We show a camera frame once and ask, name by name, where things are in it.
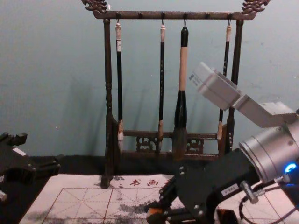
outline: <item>hanging hook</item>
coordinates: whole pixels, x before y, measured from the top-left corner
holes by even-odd
[[[187,16],[188,16],[188,13],[184,13],[184,26],[186,26],[186,23],[187,23]]]
[[[162,17],[162,25],[164,25],[164,21],[165,21],[165,12],[161,13],[161,17]]]
[[[116,13],[116,22],[120,21],[121,14],[119,12]]]

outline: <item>large calligraphy brush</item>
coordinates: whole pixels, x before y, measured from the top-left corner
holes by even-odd
[[[158,149],[161,151],[163,140],[163,99],[164,99],[164,47],[165,47],[165,26],[162,20],[161,43],[160,43],[160,105],[159,105],[159,126],[158,126]]]
[[[118,130],[117,140],[120,151],[123,150],[123,122],[122,122],[122,71],[121,71],[121,25],[117,20],[116,26],[116,58],[117,58],[117,87],[118,87]]]
[[[174,116],[174,130],[172,136],[173,159],[179,161],[187,150],[187,104],[186,104],[186,74],[188,54],[188,29],[185,25],[181,31],[181,52],[179,65],[179,91]]]
[[[228,21],[228,27],[226,29],[226,42],[225,42],[225,53],[224,53],[224,65],[223,65],[223,75],[227,75],[228,70],[228,53],[229,53],[229,41],[230,41],[230,33],[231,33],[230,21]],[[219,124],[218,124],[218,133],[217,133],[217,141],[218,141],[218,149],[221,147],[222,137],[224,133],[222,133],[222,120],[223,120],[223,110],[220,109],[219,112]]]

